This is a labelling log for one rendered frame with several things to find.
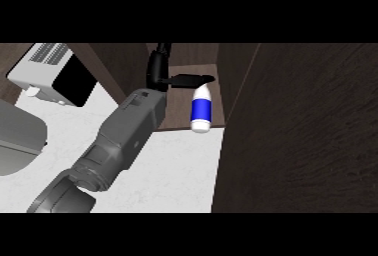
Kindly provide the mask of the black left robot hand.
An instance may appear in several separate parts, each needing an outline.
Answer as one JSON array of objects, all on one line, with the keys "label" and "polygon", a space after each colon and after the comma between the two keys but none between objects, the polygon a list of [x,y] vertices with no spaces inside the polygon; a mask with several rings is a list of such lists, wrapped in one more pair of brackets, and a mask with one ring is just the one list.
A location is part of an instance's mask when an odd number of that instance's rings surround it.
[{"label": "black left robot hand", "polygon": [[168,76],[168,59],[171,44],[160,43],[149,55],[146,69],[146,87],[167,92],[168,88],[198,89],[204,84],[214,82],[213,75],[177,74]]}]

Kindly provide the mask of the dark wooden cabinet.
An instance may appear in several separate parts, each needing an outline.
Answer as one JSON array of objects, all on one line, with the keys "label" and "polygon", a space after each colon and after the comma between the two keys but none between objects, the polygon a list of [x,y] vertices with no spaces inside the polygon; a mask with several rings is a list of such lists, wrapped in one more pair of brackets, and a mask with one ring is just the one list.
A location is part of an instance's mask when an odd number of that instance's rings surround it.
[{"label": "dark wooden cabinet", "polygon": [[[112,100],[121,103],[145,86],[145,72],[155,43],[69,43],[77,58],[99,81]],[[213,126],[227,124],[260,43],[174,43],[170,53],[170,75],[213,75],[208,88],[213,100]],[[170,89],[165,119],[160,131],[191,128],[194,91]]]}]

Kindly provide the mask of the dark wooden cabinet door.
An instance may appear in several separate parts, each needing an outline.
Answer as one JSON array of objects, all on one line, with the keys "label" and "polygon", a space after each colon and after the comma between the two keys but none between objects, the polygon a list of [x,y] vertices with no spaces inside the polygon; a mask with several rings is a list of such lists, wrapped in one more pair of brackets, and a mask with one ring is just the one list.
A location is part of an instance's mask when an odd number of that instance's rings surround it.
[{"label": "dark wooden cabinet door", "polygon": [[213,210],[378,213],[378,43],[260,46]]}]

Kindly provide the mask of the white bottle with blue label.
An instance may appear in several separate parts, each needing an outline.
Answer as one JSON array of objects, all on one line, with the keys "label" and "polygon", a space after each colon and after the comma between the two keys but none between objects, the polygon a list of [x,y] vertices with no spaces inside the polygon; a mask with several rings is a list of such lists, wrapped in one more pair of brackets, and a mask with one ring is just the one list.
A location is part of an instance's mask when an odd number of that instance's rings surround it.
[{"label": "white bottle with blue label", "polygon": [[195,133],[207,133],[211,127],[213,102],[208,86],[202,85],[194,92],[191,129]]}]

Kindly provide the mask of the white appliance with black door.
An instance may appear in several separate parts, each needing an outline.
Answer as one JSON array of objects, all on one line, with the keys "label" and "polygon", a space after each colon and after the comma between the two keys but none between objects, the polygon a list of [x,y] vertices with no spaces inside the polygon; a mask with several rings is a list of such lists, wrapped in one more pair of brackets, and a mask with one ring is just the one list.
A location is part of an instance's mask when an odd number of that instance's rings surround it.
[{"label": "white appliance with black door", "polygon": [[83,107],[98,80],[65,43],[34,43],[6,78],[30,97]]}]

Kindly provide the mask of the pale grey rounded appliance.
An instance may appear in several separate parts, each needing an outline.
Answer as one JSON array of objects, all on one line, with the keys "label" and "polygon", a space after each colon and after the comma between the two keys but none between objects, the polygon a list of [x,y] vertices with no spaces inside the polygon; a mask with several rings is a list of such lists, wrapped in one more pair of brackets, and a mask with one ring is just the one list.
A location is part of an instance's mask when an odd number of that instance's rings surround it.
[{"label": "pale grey rounded appliance", "polygon": [[0,99],[0,176],[22,170],[47,142],[44,121]]}]

